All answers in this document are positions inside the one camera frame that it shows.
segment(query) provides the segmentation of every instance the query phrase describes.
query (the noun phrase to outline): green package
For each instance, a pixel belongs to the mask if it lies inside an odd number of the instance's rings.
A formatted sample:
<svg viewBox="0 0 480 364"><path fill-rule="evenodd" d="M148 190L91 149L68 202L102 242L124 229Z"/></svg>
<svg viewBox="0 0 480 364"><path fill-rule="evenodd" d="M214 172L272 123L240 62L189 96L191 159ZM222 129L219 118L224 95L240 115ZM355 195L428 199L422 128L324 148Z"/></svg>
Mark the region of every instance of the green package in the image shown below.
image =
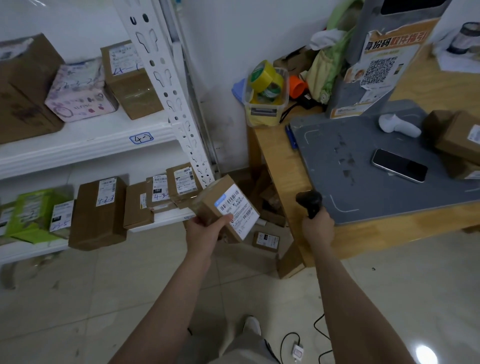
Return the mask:
<svg viewBox="0 0 480 364"><path fill-rule="evenodd" d="M57 240L48 231L53 207L68 200L53 188L19 195L5 235L33 244Z"/></svg>

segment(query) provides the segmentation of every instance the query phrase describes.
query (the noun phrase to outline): white sneaker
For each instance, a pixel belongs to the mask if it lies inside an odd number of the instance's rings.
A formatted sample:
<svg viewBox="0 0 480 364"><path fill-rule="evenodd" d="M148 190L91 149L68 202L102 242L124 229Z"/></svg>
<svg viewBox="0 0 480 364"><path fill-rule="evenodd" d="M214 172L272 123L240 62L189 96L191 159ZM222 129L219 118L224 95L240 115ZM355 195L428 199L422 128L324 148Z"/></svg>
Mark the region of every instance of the white sneaker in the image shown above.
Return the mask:
<svg viewBox="0 0 480 364"><path fill-rule="evenodd" d="M245 323L243 324L243 332L245 330L253 331L257 335L262 335L262 329L260 328L260 322L258 322L255 316L248 316L245 319Z"/></svg>

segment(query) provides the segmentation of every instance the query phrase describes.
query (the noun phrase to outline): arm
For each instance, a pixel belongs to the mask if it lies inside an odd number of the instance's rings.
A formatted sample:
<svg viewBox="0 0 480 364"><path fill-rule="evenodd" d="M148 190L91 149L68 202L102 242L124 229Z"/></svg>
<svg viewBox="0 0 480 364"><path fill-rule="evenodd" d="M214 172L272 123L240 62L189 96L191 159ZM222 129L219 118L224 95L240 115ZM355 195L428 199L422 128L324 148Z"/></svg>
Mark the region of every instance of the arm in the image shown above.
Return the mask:
<svg viewBox="0 0 480 364"><path fill-rule="evenodd" d="M350 277L330 243L334 221L324 207L303 221L315 258L335 362L415 364L402 339Z"/></svg>
<svg viewBox="0 0 480 364"><path fill-rule="evenodd" d="M210 267L220 229L232 219L225 215L208 227L198 218L187 222L188 252L152 308L110 363L173 363L187 335L198 293Z"/></svg>

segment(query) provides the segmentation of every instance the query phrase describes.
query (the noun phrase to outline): wooden table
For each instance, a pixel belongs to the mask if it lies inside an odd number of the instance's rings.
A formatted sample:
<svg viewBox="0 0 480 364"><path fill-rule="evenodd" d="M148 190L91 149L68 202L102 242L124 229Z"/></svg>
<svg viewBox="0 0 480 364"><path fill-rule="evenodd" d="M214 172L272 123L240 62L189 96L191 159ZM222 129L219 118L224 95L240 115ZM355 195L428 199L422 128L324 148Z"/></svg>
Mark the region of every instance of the wooden table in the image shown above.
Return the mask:
<svg viewBox="0 0 480 364"><path fill-rule="evenodd" d="M391 100L404 98L414 100L427 112L465 109L480 117L480 74L442 72L426 49L404 74ZM321 108L309 111L294 108L279 126L249 128L251 169L253 173L258 170L262 153L294 238L277 264L281 278L314 266L312 252L301 232L306 211L295 202L295 195L311 189L312 185L298 151L290 146L284 127L296 116L320 112ZM344 259L478 224L480 202L338 226L332 246L336 255Z"/></svg>

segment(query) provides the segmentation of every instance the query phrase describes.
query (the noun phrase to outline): yellow tape roll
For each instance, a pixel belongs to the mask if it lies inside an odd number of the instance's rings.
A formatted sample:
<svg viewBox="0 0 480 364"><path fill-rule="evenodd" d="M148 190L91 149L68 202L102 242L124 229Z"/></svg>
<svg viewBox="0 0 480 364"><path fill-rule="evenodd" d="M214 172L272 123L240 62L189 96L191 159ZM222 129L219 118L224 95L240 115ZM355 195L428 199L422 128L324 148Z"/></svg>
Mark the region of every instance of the yellow tape roll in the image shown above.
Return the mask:
<svg viewBox="0 0 480 364"><path fill-rule="evenodd" d="M271 84L273 84L273 88L281 89L283 87L283 77L276 73L275 68L269 61L264 60L255 67L249 76L248 83L254 91L261 93Z"/></svg>

